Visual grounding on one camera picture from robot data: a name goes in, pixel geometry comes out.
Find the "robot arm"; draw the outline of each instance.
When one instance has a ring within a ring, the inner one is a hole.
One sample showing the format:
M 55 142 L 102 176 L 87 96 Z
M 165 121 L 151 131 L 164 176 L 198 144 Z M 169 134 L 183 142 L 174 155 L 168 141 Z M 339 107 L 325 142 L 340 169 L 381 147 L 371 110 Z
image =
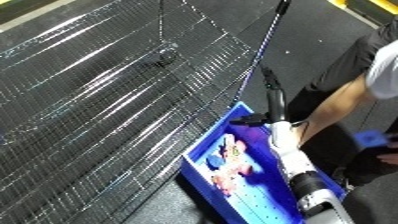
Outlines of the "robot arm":
M 269 145 L 278 160 L 278 168 L 286 184 L 297 199 L 297 206 L 306 223 L 354 223 L 337 196 L 327 188 L 307 155 L 299 150 L 298 139 L 292 132 L 285 105 L 285 94 L 268 68 L 262 68 L 269 102 L 268 116 L 254 114 L 232 121 L 249 126 L 270 122 Z

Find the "small colorful object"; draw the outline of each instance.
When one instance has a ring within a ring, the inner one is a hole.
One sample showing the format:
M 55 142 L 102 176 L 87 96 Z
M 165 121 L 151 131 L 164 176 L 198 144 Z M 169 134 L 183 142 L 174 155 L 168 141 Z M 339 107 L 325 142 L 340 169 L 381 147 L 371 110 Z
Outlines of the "small colorful object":
M 243 159 L 243 154 L 247 149 L 243 141 L 235 140 L 232 134 L 224 137 L 225 146 L 222 150 L 222 157 L 210 155 L 207 158 L 208 165 L 215 170 L 212 182 L 220 189 L 224 195 L 230 196 L 237 186 L 234 179 L 237 175 L 247 176 L 252 172 L 252 166 Z

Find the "metal wire grid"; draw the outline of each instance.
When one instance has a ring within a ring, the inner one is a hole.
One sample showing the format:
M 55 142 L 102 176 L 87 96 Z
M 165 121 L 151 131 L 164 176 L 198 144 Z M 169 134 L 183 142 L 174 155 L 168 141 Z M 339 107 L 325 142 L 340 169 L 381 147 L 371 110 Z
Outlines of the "metal wire grid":
M 1 223 L 121 223 L 227 109 L 253 55 L 186 2 L 115 1 L 0 55 Z

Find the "person's hand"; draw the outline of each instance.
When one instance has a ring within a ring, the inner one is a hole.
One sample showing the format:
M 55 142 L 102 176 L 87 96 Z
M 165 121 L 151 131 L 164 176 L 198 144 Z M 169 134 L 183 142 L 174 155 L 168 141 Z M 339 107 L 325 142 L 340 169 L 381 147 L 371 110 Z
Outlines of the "person's hand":
M 397 150 L 397 153 L 389 153 L 377 156 L 384 163 L 398 166 L 398 142 L 391 142 L 387 145 L 389 148 Z

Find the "blue tray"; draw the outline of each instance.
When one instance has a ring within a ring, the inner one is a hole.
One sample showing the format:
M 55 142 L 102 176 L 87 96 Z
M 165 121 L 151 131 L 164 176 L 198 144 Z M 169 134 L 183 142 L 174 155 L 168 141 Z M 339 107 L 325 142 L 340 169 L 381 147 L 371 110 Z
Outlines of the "blue tray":
M 230 125 L 229 120 L 249 115 L 252 110 L 239 102 L 183 155 L 181 172 L 198 192 L 220 213 L 227 223 L 304 223 L 296 200 L 277 169 L 277 161 L 268 148 L 268 129 Z M 206 159 L 224 143 L 224 135 L 233 134 L 246 143 L 244 160 L 253 173 L 238 176 L 237 188 L 225 196 L 211 181 L 212 170 Z M 326 185 L 342 200 L 345 192 L 320 172 Z

